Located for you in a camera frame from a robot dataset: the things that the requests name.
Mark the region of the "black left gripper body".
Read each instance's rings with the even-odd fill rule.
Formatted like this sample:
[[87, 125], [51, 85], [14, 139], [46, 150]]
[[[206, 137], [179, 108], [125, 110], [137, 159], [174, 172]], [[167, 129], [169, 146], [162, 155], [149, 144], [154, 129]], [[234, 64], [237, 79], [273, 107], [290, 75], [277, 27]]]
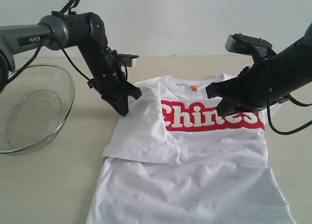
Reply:
[[108, 44], [81, 43], [78, 49], [91, 74], [95, 89], [102, 94], [126, 94], [127, 71], [122, 71], [116, 50]]

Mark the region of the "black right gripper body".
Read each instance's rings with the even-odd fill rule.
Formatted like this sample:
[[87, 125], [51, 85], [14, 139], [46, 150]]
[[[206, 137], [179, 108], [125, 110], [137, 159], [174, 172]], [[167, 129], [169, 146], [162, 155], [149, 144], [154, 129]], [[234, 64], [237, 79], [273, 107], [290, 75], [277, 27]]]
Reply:
[[284, 61], [263, 60], [234, 81], [234, 102], [249, 110], [277, 103], [293, 89], [293, 66]]

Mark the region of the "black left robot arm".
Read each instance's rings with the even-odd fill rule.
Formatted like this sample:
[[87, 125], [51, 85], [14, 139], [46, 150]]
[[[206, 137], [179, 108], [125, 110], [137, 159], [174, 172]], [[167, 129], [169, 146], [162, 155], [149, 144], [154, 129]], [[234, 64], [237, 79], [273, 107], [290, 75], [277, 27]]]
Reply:
[[139, 99], [141, 90], [128, 82], [127, 68], [138, 55], [119, 54], [108, 46], [103, 20], [95, 13], [64, 15], [53, 12], [38, 24], [0, 28], [0, 89], [12, 82], [45, 46], [53, 51], [78, 47], [91, 74], [87, 80], [103, 100], [125, 116], [128, 98]]

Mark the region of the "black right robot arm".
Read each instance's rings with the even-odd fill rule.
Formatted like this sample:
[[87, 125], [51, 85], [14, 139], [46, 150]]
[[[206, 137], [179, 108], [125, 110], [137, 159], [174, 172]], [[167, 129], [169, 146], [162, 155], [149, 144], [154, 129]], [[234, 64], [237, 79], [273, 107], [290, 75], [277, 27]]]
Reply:
[[253, 65], [245, 67], [237, 77], [211, 83], [208, 98], [220, 97], [219, 116], [240, 112], [259, 112], [281, 103], [286, 96], [312, 81], [312, 28], [280, 53], [261, 38], [243, 34], [229, 35], [228, 52], [249, 55]]

